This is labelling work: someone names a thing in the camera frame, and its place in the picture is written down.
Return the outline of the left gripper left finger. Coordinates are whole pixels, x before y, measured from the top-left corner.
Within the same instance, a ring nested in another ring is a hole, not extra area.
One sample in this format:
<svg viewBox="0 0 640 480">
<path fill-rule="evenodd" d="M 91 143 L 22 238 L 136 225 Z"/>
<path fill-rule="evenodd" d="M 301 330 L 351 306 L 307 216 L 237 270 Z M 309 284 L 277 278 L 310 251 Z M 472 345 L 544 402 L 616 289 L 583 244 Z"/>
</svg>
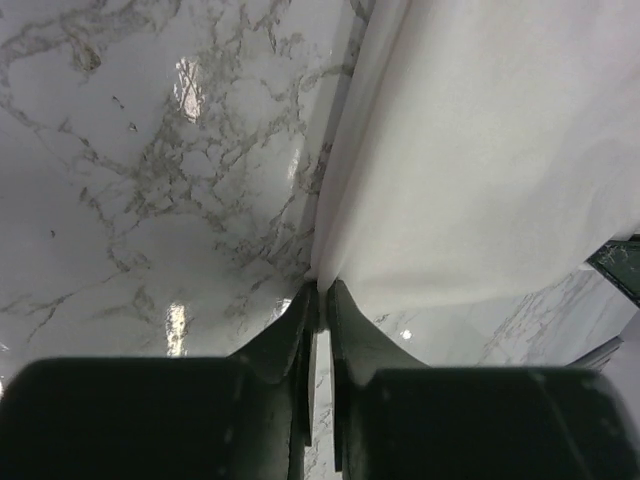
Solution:
<svg viewBox="0 0 640 480">
<path fill-rule="evenodd" d="M 5 479 L 300 479 L 318 295 L 226 357 L 51 358 L 1 400 Z"/>
</svg>

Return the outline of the white Coca-Cola t-shirt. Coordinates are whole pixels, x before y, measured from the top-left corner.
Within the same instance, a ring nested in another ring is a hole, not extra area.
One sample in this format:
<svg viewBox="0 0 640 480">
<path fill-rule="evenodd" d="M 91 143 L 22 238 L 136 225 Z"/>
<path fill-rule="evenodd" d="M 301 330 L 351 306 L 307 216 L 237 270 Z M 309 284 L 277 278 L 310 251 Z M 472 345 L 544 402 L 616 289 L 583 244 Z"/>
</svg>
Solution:
<svg viewBox="0 0 640 480">
<path fill-rule="evenodd" d="M 368 315 L 541 290 L 639 228 L 635 1 L 376 1 L 310 276 Z"/>
</svg>

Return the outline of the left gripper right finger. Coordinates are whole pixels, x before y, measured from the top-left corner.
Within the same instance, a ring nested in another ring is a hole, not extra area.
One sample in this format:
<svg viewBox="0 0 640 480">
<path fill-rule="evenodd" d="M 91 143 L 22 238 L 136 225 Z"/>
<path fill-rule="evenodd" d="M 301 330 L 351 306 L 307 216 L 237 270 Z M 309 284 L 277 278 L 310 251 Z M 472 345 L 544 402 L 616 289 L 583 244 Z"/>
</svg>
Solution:
<svg viewBox="0 0 640 480">
<path fill-rule="evenodd" d="M 638 477 L 638 433 L 600 373 L 428 366 L 368 320 L 340 281 L 326 316 L 344 478 Z"/>
</svg>

